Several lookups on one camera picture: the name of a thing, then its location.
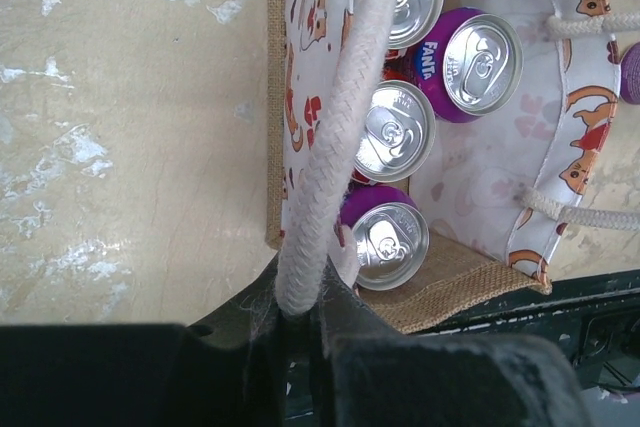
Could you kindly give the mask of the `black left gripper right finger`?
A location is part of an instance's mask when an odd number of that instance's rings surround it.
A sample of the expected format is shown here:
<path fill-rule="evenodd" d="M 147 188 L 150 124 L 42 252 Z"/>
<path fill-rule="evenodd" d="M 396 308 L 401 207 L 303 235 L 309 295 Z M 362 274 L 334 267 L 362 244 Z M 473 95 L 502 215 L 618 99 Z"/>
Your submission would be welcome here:
<path fill-rule="evenodd" d="M 536 336 L 408 336 L 324 270 L 311 311 L 321 426 L 590 426 L 569 363 Z"/>

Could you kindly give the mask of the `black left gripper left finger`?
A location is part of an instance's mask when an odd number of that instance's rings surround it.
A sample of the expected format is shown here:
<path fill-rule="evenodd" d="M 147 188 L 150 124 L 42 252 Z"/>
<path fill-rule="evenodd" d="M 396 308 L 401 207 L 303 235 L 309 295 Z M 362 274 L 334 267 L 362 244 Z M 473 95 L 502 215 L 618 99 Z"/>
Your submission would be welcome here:
<path fill-rule="evenodd" d="M 280 426 L 286 361 L 276 267 L 192 325 L 1 330 L 5 426 Z"/>

